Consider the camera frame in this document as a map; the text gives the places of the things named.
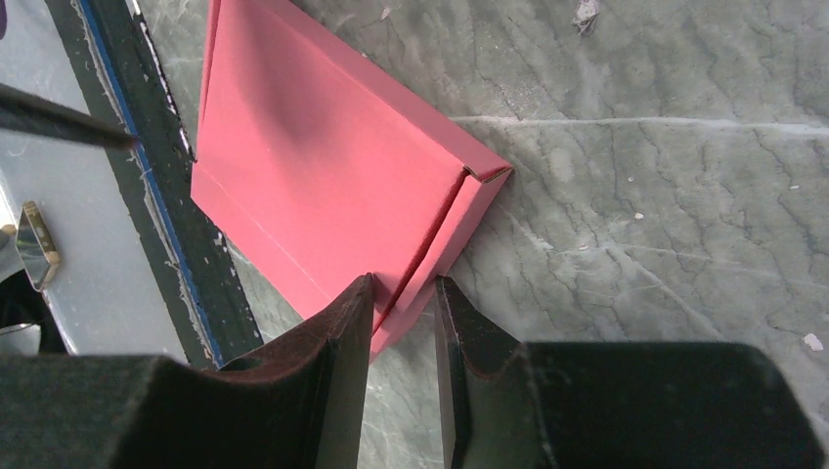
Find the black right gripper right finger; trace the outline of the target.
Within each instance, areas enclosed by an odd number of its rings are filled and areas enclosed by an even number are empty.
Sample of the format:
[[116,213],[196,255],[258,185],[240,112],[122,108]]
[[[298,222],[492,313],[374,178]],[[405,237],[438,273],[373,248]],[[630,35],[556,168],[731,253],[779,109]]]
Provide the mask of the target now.
[[538,435],[519,342],[452,278],[436,278],[436,298],[444,466],[533,468]]

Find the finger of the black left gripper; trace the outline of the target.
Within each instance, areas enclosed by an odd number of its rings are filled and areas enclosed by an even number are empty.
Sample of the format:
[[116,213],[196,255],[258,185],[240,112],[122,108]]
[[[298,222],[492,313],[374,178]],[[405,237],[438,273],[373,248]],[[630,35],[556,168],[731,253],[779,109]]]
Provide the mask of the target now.
[[91,115],[1,85],[1,129],[97,148],[132,149],[138,138]]

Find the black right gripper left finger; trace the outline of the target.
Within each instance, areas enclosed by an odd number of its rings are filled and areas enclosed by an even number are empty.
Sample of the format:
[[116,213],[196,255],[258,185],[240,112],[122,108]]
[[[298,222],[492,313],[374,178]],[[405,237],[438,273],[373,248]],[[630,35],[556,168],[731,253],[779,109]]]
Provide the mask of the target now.
[[373,277],[217,373],[231,388],[219,468],[353,468],[369,366]]

